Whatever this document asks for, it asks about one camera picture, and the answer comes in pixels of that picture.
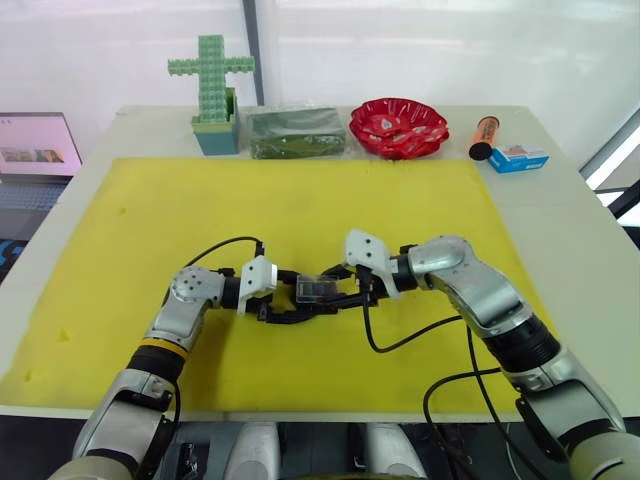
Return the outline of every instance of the black cable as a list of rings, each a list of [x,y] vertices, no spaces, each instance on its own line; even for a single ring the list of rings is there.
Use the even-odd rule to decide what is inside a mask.
[[[443,320],[439,320],[439,321],[434,322],[434,323],[432,323],[430,325],[427,325],[424,328],[421,328],[417,332],[412,333],[408,337],[405,337],[402,340],[399,340],[399,341],[397,341],[397,342],[395,342],[395,343],[393,343],[393,344],[391,344],[389,346],[379,347],[376,344],[376,341],[373,339],[373,331],[371,330],[371,320],[369,318],[369,295],[367,295],[366,293],[362,294],[362,315],[364,317],[364,329],[367,332],[367,340],[369,341],[369,345],[371,346],[371,349],[376,353],[387,353],[387,352],[390,352],[392,350],[395,350],[396,348],[399,348],[399,347],[401,347],[403,345],[406,345],[407,343],[409,343],[412,340],[415,340],[420,335],[423,335],[423,334],[425,334],[427,332],[430,332],[434,328],[437,328],[437,327],[440,327],[442,325],[446,325],[447,323],[455,322],[456,320],[462,319],[462,317],[460,315],[454,315],[453,317],[449,317],[449,318],[445,318]]]
[[[422,399],[422,411],[424,413],[424,418],[427,421],[427,425],[431,427],[431,430],[433,431],[434,435],[438,439],[438,443],[440,443],[442,448],[446,450],[449,456],[460,466],[462,470],[464,470],[464,472],[469,476],[469,478],[471,478],[471,480],[479,480],[479,479],[478,479],[478,476],[475,473],[473,473],[473,471],[471,470],[471,467],[469,467],[467,462],[465,462],[462,458],[460,458],[459,452],[457,452],[449,444],[449,442],[445,440],[445,438],[436,428],[435,424],[433,423],[433,420],[431,419],[431,414],[429,413],[429,399],[431,398],[431,395],[433,395],[433,392],[435,392],[438,388],[440,388],[442,385],[446,383],[453,382],[461,378],[477,377],[481,375],[491,375],[494,373],[499,373],[500,371],[501,370],[499,368],[491,368],[488,370],[475,370],[473,372],[465,372],[465,373],[458,373],[456,375],[449,375],[448,377],[441,378],[440,380],[435,382],[433,385],[431,385],[429,389],[425,392],[424,398]]]
[[[199,253],[194,258],[192,258],[182,268],[190,267],[191,265],[196,263],[198,260],[200,260],[202,257],[205,257],[206,255],[209,255],[211,252],[213,252],[214,250],[217,250],[220,247],[224,247],[225,245],[229,245],[230,243],[241,242],[241,241],[255,242],[256,250],[255,250],[254,256],[257,257],[258,255],[263,255],[264,254],[264,244],[262,243],[262,240],[260,240],[259,238],[251,237],[251,236],[248,236],[248,235],[244,235],[244,236],[241,236],[241,237],[232,237],[232,238],[228,238],[226,240],[223,240],[220,243],[216,243],[213,247],[207,248],[205,251]],[[164,305],[166,303],[167,298],[169,298],[169,289],[168,288],[167,288],[167,291],[164,294],[164,298],[162,299],[162,305]]]
[[[469,326],[467,326],[467,344],[469,346],[469,356],[471,357],[471,366],[473,367],[474,372],[479,372],[478,370],[478,360],[476,359],[476,352],[473,347],[473,334]],[[505,441],[511,446],[511,449],[520,457],[520,460],[531,470],[531,472],[538,477],[540,480],[546,480],[545,475],[533,464],[531,460],[527,457],[527,455],[522,451],[522,449],[511,439],[511,436],[505,430],[502,422],[500,421],[500,417],[496,413],[496,409],[493,407],[493,403],[491,402],[491,398],[489,398],[489,394],[487,392],[487,388],[484,385],[484,381],[482,380],[482,376],[476,374],[476,380],[478,381],[478,387],[480,387],[480,392],[482,392],[482,398],[484,398],[484,403],[487,404],[487,408],[489,409],[489,413],[491,414],[491,418],[493,418],[493,422],[496,428],[500,431],[500,434],[505,439]]]

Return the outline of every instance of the silver robot arm segment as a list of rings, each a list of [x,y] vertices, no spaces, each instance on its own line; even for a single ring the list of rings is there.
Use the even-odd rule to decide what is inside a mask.
[[[175,275],[169,295],[127,368],[82,428],[71,462],[51,480],[151,478],[175,431],[165,418],[204,313],[220,306],[225,277],[200,267]]]

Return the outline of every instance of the robotic arm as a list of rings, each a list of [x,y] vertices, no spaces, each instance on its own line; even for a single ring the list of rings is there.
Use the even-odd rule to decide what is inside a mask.
[[[352,250],[357,246],[354,240]],[[415,282],[447,294],[521,394],[518,411],[549,457],[568,459],[575,479],[639,475],[640,438],[625,432],[611,399],[504,275],[478,260],[460,237],[441,236],[405,251],[391,264],[398,289]]]
[[[51,480],[151,478],[175,433],[177,418],[170,421],[164,413],[176,397],[179,414],[176,382],[205,311],[237,309],[281,324],[335,314],[363,304],[362,295],[337,290],[336,277],[348,277],[353,270],[361,277],[361,290],[366,282],[371,305],[418,287],[447,294],[520,392],[517,408],[538,445],[556,460],[568,459],[573,478],[638,475],[640,438],[625,432],[615,405],[595,380],[506,277],[478,260],[464,239],[441,236],[402,247],[392,256],[381,240],[353,230],[344,258],[321,277],[278,271],[263,255],[248,262],[240,278],[232,269],[190,266],[178,272],[140,347],[80,432],[74,460]],[[271,308],[278,280],[295,284],[294,311]]]

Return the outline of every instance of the orange tube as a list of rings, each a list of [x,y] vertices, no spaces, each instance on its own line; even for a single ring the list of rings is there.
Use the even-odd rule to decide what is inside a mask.
[[[478,128],[471,141],[471,148],[469,148],[471,158],[480,161],[491,156],[499,126],[500,122],[493,116],[484,117],[478,122]]]

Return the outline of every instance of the yellow foam mat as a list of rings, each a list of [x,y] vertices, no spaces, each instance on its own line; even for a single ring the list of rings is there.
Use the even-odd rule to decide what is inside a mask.
[[[254,235],[280,268],[319,273],[342,260],[351,228],[382,238],[393,252],[461,235],[547,320],[470,161],[117,159],[37,303],[0,381],[0,404],[95,407],[173,274],[208,246]],[[252,244],[239,243],[199,264],[239,272],[252,254]],[[416,291],[382,300],[371,314],[386,345],[455,312],[443,294]],[[481,367],[495,366],[477,344]],[[419,412],[430,384],[469,369],[462,322],[380,355],[369,349],[359,309],[292,326],[216,310],[180,385],[192,411]],[[487,383],[497,408],[513,411],[506,380],[493,375]],[[473,380],[443,387],[432,407],[485,411]]]

